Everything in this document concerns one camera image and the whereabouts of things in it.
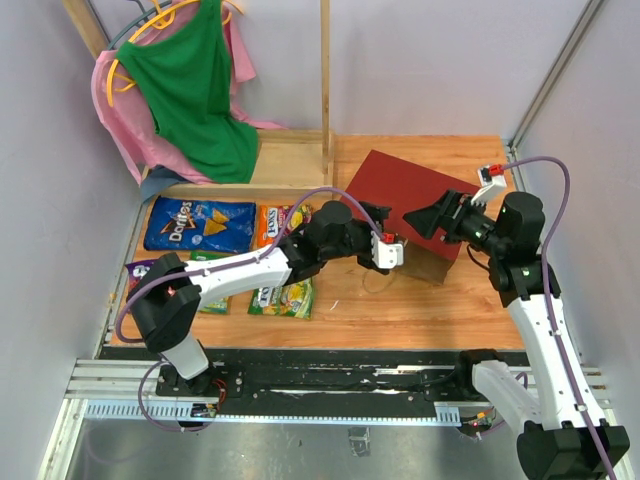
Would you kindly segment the purple Tops candy bag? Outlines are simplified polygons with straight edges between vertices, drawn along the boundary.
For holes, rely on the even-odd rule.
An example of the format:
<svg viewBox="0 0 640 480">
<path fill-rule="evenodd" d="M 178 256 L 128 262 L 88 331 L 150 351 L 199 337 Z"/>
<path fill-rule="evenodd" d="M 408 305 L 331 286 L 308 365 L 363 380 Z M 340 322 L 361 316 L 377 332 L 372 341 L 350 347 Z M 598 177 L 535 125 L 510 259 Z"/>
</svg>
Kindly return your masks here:
<svg viewBox="0 0 640 480">
<path fill-rule="evenodd" d="M 140 260 L 125 265 L 127 270 L 127 295 L 132 293 L 154 263 L 154 260 Z"/>
</svg>

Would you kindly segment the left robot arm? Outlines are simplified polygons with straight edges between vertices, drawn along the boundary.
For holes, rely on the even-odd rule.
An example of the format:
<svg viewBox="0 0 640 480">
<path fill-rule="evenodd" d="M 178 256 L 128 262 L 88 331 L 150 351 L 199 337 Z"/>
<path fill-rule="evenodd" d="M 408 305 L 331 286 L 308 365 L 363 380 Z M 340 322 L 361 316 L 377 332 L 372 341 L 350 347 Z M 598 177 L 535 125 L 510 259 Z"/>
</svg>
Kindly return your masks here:
<svg viewBox="0 0 640 480">
<path fill-rule="evenodd" d="M 404 247 L 384 231 L 386 208 L 329 201 L 290 233 L 261 249 L 211 261 L 158 258 L 131 290 L 122 309 L 132 315 L 140 342 L 174 368 L 190 394 L 202 396 L 221 383 L 204 347 L 191 332 L 199 308 L 224 297 L 307 280 L 331 260 L 354 257 L 366 269 L 387 274 L 404 262 Z"/>
</svg>

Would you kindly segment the orange Tops candy bag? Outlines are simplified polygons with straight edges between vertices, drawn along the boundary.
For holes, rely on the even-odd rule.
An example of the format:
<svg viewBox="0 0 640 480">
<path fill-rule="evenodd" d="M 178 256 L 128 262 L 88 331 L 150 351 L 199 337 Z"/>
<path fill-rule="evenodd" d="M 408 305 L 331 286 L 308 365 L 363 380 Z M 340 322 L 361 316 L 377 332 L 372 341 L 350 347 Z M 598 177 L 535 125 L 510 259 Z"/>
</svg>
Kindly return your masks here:
<svg viewBox="0 0 640 480">
<path fill-rule="evenodd" d="M 281 230 L 290 233 L 303 223 L 308 223 L 313 213 L 310 204 L 301 204 L 293 213 L 290 221 L 285 223 L 291 210 L 289 205 L 260 205 L 257 210 L 255 247 L 262 248 L 273 243 Z"/>
</svg>

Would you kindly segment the blue Doritos chip bag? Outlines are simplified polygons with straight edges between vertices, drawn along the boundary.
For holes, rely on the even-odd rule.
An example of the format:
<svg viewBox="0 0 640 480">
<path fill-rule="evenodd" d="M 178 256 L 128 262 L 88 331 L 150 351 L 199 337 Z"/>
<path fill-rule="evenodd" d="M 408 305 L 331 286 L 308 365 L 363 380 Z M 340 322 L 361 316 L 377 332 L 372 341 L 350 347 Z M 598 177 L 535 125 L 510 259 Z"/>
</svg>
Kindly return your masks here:
<svg viewBox="0 0 640 480">
<path fill-rule="evenodd" d="M 157 197 L 143 240 L 146 250 L 248 252 L 253 244 L 257 205 Z"/>
</svg>

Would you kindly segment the yellow green candy bag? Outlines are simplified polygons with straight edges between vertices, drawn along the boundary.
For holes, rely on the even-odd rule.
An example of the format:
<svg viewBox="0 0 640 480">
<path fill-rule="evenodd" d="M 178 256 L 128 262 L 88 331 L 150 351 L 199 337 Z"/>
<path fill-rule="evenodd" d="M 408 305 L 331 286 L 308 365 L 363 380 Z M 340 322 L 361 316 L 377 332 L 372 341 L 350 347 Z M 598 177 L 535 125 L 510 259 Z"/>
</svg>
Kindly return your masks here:
<svg viewBox="0 0 640 480">
<path fill-rule="evenodd" d="M 315 299 L 311 279 L 286 286 L 256 289 L 248 307 L 250 315 L 309 319 Z"/>
<path fill-rule="evenodd" d="M 210 261 L 224 258 L 224 255 L 205 251 L 192 251 L 190 259 L 194 261 Z M 199 311 L 206 314 L 225 315 L 230 311 L 230 298 L 224 297 L 207 305 L 202 305 Z"/>
</svg>

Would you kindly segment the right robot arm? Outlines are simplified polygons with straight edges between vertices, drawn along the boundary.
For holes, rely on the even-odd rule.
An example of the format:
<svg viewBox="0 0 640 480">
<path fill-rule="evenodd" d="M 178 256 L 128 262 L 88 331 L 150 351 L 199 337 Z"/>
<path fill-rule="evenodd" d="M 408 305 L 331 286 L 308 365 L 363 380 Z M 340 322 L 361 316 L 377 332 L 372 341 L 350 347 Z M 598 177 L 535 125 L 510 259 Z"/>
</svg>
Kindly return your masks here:
<svg viewBox="0 0 640 480">
<path fill-rule="evenodd" d="M 468 365 L 452 377 L 455 392 L 466 400 L 483 396 L 498 410 L 516 436 L 527 478 L 613 478 L 629 437 L 607 421 L 571 345 L 559 285 L 539 252 L 540 199 L 509 193 L 490 219 L 469 196 L 449 190 L 403 218 L 425 239 L 443 230 L 445 242 L 488 255 L 490 282 L 520 332 L 536 384 L 530 393 L 493 353 L 469 351 Z"/>
</svg>

